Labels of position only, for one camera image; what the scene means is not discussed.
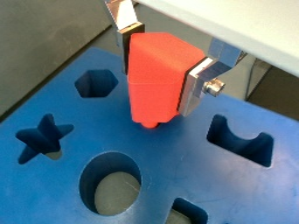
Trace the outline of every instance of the u-shaped hole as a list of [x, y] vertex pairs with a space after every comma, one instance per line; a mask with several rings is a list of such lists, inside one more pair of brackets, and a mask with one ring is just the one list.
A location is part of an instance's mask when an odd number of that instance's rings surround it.
[[261, 132], [253, 139], [242, 139], [230, 132], [226, 118], [221, 115], [214, 115], [206, 139], [226, 151], [236, 153], [264, 167], [269, 167], [273, 138], [266, 133]]

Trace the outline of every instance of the gray floor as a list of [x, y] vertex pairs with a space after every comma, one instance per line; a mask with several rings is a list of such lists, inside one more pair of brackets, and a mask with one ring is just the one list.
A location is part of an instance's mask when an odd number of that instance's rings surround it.
[[299, 120], [299, 79], [278, 68], [272, 67], [246, 101]]

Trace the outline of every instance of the circular hole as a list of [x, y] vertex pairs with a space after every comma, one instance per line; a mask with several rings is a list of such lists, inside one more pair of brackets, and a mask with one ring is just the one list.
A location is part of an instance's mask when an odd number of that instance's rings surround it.
[[93, 213], [119, 214], [133, 204], [140, 185], [141, 175], [133, 159], [107, 152], [90, 160], [79, 175], [79, 198]]
[[114, 172], [99, 181], [94, 193], [98, 214], [122, 213], [135, 201], [140, 185], [135, 178], [125, 172]]

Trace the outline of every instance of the star-shaped hole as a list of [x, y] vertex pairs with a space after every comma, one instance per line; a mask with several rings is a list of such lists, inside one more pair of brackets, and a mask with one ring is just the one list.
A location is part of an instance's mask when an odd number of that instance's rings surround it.
[[53, 116], [45, 115], [35, 129], [22, 129], [15, 133], [15, 138], [25, 143], [18, 164], [29, 162], [39, 153], [50, 159], [61, 156], [59, 140], [71, 132], [73, 125], [55, 125]]

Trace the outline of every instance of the metal bracket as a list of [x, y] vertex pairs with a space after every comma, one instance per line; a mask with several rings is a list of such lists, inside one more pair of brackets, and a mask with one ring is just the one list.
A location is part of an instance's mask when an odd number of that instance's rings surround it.
[[177, 106], [178, 113], [182, 116], [193, 111], [205, 94], [212, 96], [220, 94], [225, 84], [216, 77], [224, 74], [242, 60], [245, 55], [234, 46], [218, 39], [212, 39], [209, 57], [202, 59], [185, 74]]

